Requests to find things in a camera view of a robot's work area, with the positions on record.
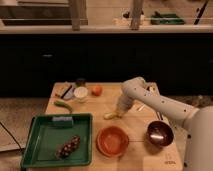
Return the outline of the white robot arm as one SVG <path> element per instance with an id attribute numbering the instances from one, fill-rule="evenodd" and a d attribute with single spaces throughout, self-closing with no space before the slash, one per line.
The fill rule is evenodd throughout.
<path id="1" fill-rule="evenodd" d="M 116 113 L 127 113 L 138 100 L 188 131 L 183 171 L 213 171 L 213 106 L 196 108 L 147 90 L 142 77 L 121 84 Z"/>

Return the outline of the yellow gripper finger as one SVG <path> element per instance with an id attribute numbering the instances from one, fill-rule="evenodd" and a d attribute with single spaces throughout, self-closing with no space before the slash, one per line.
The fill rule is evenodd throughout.
<path id="1" fill-rule="evenodd" d="M 115 110 L 115 116 L 117 118 L 122 118 L 123 115 L 124 115 L 124 111 L 122 111 L 122 110 Z"/>

